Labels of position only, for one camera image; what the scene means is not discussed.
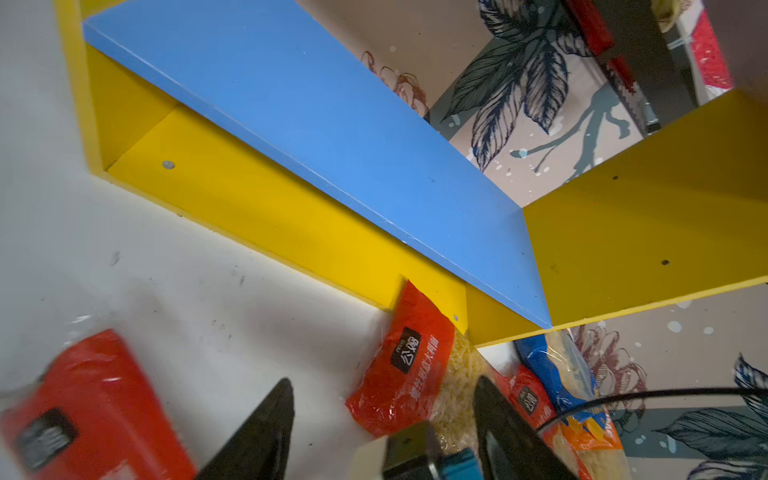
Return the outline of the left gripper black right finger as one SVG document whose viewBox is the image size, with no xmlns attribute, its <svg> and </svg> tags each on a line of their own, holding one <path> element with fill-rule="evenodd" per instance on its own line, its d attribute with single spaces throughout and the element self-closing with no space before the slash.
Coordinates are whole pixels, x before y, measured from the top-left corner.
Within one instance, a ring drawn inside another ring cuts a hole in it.
<svg viewBox="0 0 768 480">
<path fill-rule="evenodd" d="M 485 376 L 475 386 L 473 412 L 485 479 L 577 479 Z"/>
</svg>

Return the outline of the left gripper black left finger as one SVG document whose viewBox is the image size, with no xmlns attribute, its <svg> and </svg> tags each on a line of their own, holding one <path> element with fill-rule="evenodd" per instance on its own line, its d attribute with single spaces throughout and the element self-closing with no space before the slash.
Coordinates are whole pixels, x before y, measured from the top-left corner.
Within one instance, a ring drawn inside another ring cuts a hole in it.
<svg viewBox="0 0 768 480">
<path fill-rule="evenodd" d="M 293 387 L 283 378 L 194 479 L 283 479 L 294 418 Z"/>
</svg>

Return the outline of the red fusilli bag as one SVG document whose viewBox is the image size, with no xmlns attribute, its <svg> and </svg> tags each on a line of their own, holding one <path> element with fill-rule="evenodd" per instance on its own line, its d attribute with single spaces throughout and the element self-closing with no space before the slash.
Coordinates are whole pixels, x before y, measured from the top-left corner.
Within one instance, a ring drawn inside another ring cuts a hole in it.
<svg viewBox="0 0 768 480">
<path fill-rule="evenodd" d="M 346 407 L 375 437 L 428 421 L 445 453 L 475 450 L 474 391 L 477 381 L 491 374 L 491 366 L 453 322 L 408 282 Z"/>
<path fill-rule="evenodd" d="M 542 382 L 527 367 L 519 364 L 509 376 L 495 370 L 491 374 L 501 393 L 534 430 L 554 418 L 556 410 Z M 543 441 L 578 479 L 592 478 L 559 426 L 547 430 Z"/>
</svg>

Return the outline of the red spaghetti pack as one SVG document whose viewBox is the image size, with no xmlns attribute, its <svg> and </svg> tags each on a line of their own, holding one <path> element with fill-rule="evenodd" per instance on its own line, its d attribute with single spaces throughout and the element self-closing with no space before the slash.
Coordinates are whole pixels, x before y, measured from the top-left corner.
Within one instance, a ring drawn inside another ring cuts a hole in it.
<svg viewBox="0 0 768 480">
<path fill-rule="evenodd" d="M 113 329 L 64 350 L 1 410 L 1 442 L 28 479 L 192 479 L 197 469 Z"/>
</svg>

